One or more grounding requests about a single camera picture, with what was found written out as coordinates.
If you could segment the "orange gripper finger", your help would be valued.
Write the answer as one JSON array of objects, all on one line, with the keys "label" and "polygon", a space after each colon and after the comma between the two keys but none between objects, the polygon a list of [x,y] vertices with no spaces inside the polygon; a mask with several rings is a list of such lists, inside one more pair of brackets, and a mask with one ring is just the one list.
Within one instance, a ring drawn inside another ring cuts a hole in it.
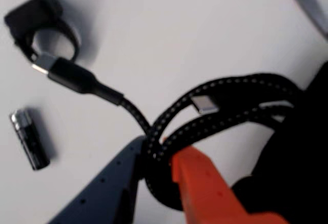
[{"label": "orange gripper finger", "polygon": [[168,154],[187,223],[289,223],[273,173],[255,172],[230,187],[192,140],[173,143]]}]

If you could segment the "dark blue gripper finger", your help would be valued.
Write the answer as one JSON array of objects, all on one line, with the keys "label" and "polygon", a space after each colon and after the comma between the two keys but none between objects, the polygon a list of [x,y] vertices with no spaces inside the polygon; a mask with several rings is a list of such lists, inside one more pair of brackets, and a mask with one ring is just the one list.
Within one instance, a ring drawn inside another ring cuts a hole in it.
[{"label": "dark blue gripper finger", "polygon": [[132,223],[144,175],[139,136],[125,146],[50,223]]}]

